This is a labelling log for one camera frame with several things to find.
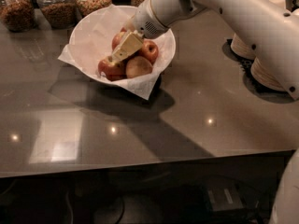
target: countertop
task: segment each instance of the countertop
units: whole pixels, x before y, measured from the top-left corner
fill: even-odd
[[[258,93],[208,10],[172,31],[173,62],[148,101],[57,58],[72,29],[0,26],[0,176],[264,154],[299,147],[299,103]]]

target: shiny counter surface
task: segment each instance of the shiny counter surface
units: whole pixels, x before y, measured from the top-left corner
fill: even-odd
[[[1,177],[299,147],[298,101],[254,90],[213,11],[175,25],[175,59],[149,101],[59,61],[72,29],[36,16],[25,33],[0,26]]]

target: apple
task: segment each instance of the apple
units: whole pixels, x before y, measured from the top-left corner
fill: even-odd
[[[110,81],[126,78],[125,63],[113,61],[111,56],[106,56],[98,64],[98,72]]]
[[[138,51],[138,55],[147,58],[151,64],[154,64],[159,55],[159,48],[152,40],[145,39],[142,48]]]
[[[152,72],[152,64],[143,56],[135,56],[126,64],[125,73],[127,78],[135,78],[150,74]]]
[[[113,36],[112,44],[111,44],[112,50],[114,50],[120,44],[121,39],[122,39],[124,34],[125,34],[125,32],[123,31],[123,32],[116,33]]]

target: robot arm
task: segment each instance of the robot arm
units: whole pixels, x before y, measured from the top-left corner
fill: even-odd
[[[125,28],[156,38],[177,21],[200,14],[206,7],[251,45],[294,100],[299,98],[299,18],[267,0],[146,0]]]

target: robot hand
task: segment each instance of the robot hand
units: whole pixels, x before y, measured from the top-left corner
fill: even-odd
[[[250,44],[265,68],[294,99],[299,98],[299,18],[267,0],[146,0],[125,28],[155,38],[206,8],[217,12]]]

